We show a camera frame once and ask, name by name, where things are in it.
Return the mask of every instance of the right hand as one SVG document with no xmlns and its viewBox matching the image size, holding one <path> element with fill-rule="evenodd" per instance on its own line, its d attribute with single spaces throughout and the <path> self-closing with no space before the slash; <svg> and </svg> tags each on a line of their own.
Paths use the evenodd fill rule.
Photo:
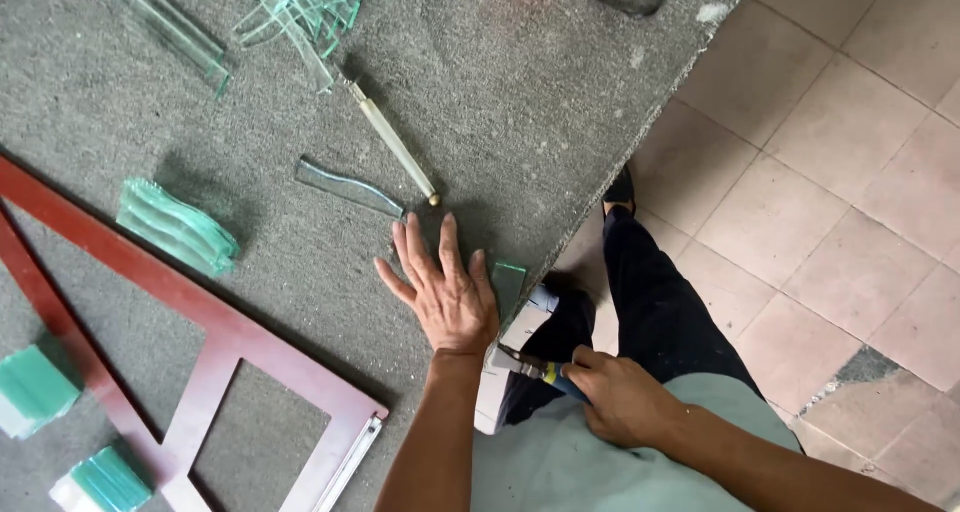
<svg viewBox="0 0 960 512">
<path fill-rule="evenodd" d="M 685 403 L 630 358 L 581 345 L 561 372 L 593 403 L 583 406 L 591 431 L 611 444 L 657 447 L 688 412 Z"/>
</svg>

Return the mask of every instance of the stack of glass strips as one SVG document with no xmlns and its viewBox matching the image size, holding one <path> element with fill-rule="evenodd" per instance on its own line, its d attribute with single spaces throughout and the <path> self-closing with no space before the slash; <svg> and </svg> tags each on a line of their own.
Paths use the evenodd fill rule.
<svg viewBox="0 0 960 512">
<path fill-rule="evenodd" d="M 296 47 L 311 80 L 329 91 L 334 78 L 323 60 L 354 27 L 360 0 L 256 0 L 259 5 L 234 28 L 244 49 L 286 35 Z"/>
<path fill-rule="evenodd" d="M 66 414 L 80 390 L 36 345 L 0 361 L 0 429 L 25 439 Z"/>
<path fill-rule="evenodd" d="M 240 252 L 210 216 L 144 178 L 124 180 L 117 223 L 210 277 L 233 270 Z"/>
<path fill-rule="evenodd" d="M 134 512 L 153 492 L 107 446 L 70 469 L 48 494 L 64 512 Z"/>
<path fill-rule="evenodd" d="M 185 63 L 197 69 L 219 100 L 231 78 L 222 65 L 224 50 L 166 0 L 120 0 L 129 20 Z"/>
</svg>

